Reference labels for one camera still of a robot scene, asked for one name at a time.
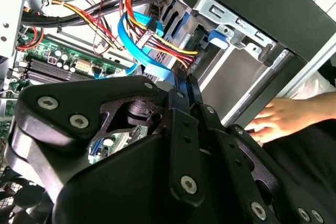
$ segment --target wire bundle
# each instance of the wire bundle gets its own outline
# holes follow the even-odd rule
[[[123,0],[120,4],[119,12],[121,13],[122,10],[124,11],[127,31],[133,41],[136,42],[139,41],[146,31],[148,31],[148,28],[136,20],[132,9],[132,3],[133,0]],[[153,34],[153,37],[149,40],[146,46],[176,58],[185,68],[189,67],[194,61],[195,55],[198,54],[197,51],[187,51],[176,47],[160,37],[157,33]]]
[[[105,49],[106,51],[109,48],[119,51],[127,49],[141,64],[145,65],[146,68],[154,68],[157,72],[165,72],[165,74],[161,76],[167,76],[166,74],[171,73],[170,69],[167,69],[149,57],[144,52],[144,48],[150,48],[172,56],[186,69],[195,60],[196,54],[198,54],[197,51],[183,50],[166,41],[158,34],[156,28],[158,24],[161,25],[161,23],[159,23],[160,14],[153,14],[151,17],[143,15],[148,21],[146,24],[137,20],[139,15],[135,15],[133,7],[153,3],[155,0],[101,0],[101,2],[97,4],[93,0],[85,0],[90,5],[90,7],[85,10],[71,5],[69,1],[71,0],[52,0],[52,4],[61,5],[74,12],[73,15],[66,17],[45,17],[24,12],[22,23],[23,25],[33,27],[34,38],[28,44],[18,47],[18,49],[27,50],[36,47],[43,39],[43,28],[88,25],[94,30],[95,35],[99,36],[108,45]],[[119,11],[121,16],[118,24],[118,36],[112,34],[111,28],[104,17],[106,14],[116,11]],[[36,27],[42,28],[39,39]],[[137,66],[138,63],[135,63],[132,68],[125,71],[125,74],[131,74]]]
[[[38,38],[38,31],[37,31],[37,29],[35,27],[33,27],[33,32],[34,32],[33,39],[29,43],[17,47],[18,50],[33,49],[33,48],[37,47],[38,44],[40,44],[42,42],[43,37],[44,37],[44,29],[43,28],[41,29],[40,37],[39,38]]]

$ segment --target human hand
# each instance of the human hand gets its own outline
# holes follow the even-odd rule
[[[251,136],[263,145],[316,123],[313,111],[314,106],[309,100],[274,99],[245,129],[262,128]]]

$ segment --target metal frame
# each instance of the metal frame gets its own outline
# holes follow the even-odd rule
[[[294,53],[291,60],[285,60],[285,63],[277,67],[277,71],[271,67],[269,74],[263,75],[264,80],[254,90],[246,92],[239,102],[240,106],[237,105],[235,110],[224,117],[222,123],[239,122],[242,126],[246,125],[281,90],[283,91],[280,95],[293,92],[336,51],[334,45],[336,23],[312,0],[216,0],[216,2],[226,9],[233,10]],[[212,76],[215,77],[223,62],[225,63],[220,57],[215,59],[214,67],[206,70],[206,73],[210,74],[205,77],[206,82],[200,80],[201,90],[207,82],[210,82]]]
[[[5,8],[0,12],[0,56],[13,55],[20,26],[24,0],[0,0]]]

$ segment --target green circuit board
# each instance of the green circuit board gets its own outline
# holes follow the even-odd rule
[[[32,40],[33,35],[29,34],[27,41]],[[29,49],[26,51],[26,57],[33,57],[43,62],[47,62],[51,65],[56,65],[56,63],[61,60],[63,55],[67,56],[67,62],[71,64],[76,64],[79,60],[82,61],[85,67],[88,67],[88,71],[82,68],[76,68],[76,72],[88,74],[93,77],[95,76],[95,72],[91,70],[92,67],[96,67],[101,70],[102,76],[113,74],[115,72],[120,71],[119,63],[113,62],[108,59],[104,59],[100,56],[90,56],[83,54],[79,51],[73,50],[71,48],[64,47],[62,45],[58,45],[50,40],[43,39],[42,42],[33,49]]]
[[[18,92],[17,88],[19,86],[23,87],[26,86],[26,81],[17,81],[17,82],[11,82],[9,84],[9,89],[13,90],[14,92]],[[18,98],[18,95],[12,94],[10,92],[6,93],[6,98]],[[5,116],[14,116],[16,108],[16,101],[7,101],[6,102],[6,109],[5,109]],[[0,139],[7,139],[9,134],[9,129],[11,122],[0,122]]]

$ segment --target silver screw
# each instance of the silver screw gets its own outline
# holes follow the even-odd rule
[[[266,212],[258,202],[252,202],[251,209],[260,220],[266,220]]]
[[[314,215],[315,219],[319,223],[324,223],[324,220],[323,220],[322,216],[318,212],[316,212],[315,210],[312,210],[311,213]]]
[[[309,215],[307,214],[306,211],[304,211],[302,208],[298,208],[298,211],[299,211],[299,214],[300,216],[302,217],[302,219],[304,219],[305,221],[310,221],[310,217]]]
[[[183,176],[181,178],[181,186],[189,194],[195,194],[197,192],[197,184],[195,180],[189,176]]]
[[[21,38],[22,38],[23,40],[27,40],[27,39],[28,39],[28,36],[25,35],[25,34],[22,34],[22,35],[21,35]]]
[[[180,93],[180,92],[178,92],[177,95],[178,95],[179,97],[181,97],[181,98],[184,98],[184,94],[182,94],[182,93]]]
[[[37,104],[46,110],[54,110],[58,107],[58,101],[52,97],[41,97],[37,100]]]
[[[89,126],[89,120],[83,115],[73,115],[70,117],[70,123],[73,127],[84,129]]]
[[[206,109],[211,113],[214,114],[215,110],[213,108],[211,108],[210,106],[206,107]]]
[[[236,131],[238,132],[238,134],[240,134],[240,135],[242,135],[243,134],[243,131],[242,131],[242,129],[240,129],[240,128],[238,128],[238,127],[236,127]]]
[[[149,89],[152,89],[153,88],[153,85],[151,85],[150,83],[148,82],[145,82],[145,86]]]

